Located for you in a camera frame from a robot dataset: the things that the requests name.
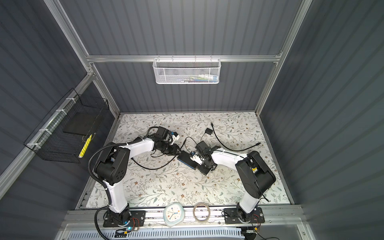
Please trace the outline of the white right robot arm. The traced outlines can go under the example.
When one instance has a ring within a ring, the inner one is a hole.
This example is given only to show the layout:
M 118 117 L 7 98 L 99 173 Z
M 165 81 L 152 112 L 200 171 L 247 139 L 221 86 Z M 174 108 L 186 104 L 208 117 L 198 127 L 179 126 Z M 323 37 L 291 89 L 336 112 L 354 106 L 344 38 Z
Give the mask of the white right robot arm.
M 202 161 L 197 169 L 204 175 L 214 171 L 218 165 L 236 171 L 245 189 L 245 193 L 237 204 L 237 215 L 240 221 L 251 220 L 254 210 L 264 193 L 276 182 L 276 176 L 262 159 L 259 152 L 239 154 L 227 151 L 219 146 L 209 147 L 204 141 L 196 145 L 197 157 Z

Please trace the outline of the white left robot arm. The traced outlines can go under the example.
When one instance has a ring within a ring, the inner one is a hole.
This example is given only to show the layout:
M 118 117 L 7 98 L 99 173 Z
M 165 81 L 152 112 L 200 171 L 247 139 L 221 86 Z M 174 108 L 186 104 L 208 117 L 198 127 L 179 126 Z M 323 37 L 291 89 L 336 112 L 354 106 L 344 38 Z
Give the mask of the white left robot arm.
M 156 150 L 162 155 L 178 156 L 181 154 L 181 148 L 175 141 L 179 138 L 176 132 L 166 128 L 150 127 L 143 137 L 137 137 L 128 143 L 111 142 L 90 157 L 88 172 L 106 191 L 108 197 L 106 209 L 110 220 L 119 226 L 128 225 L 133 221 L 122 184 L 129 160 Z

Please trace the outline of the black power adapter with cord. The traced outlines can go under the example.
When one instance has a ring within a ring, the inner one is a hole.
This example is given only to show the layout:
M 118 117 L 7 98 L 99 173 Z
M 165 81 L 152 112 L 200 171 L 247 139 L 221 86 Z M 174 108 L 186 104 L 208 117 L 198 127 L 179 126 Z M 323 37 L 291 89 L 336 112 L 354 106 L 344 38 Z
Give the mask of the black power adapter with cord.
M 187 128 L 185 133 L 182 134 L 184 140 L 182 142 L 182 150 L 185 150 L 188 153 L 194 152 L 196 146 L 200 143 L 204 137 L 208 137 L 209 134 L 206 132 L 207 128 Z

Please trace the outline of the white analog clock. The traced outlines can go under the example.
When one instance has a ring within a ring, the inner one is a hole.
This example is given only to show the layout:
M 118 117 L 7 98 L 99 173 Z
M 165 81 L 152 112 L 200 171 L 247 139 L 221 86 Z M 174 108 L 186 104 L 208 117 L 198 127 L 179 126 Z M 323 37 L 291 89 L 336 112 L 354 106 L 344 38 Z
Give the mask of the white analog clock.
M 163 219 L 168 227 L 181 223 L 185 219 L 184 207 L 177 202 L 170 204 L 163 211 Z

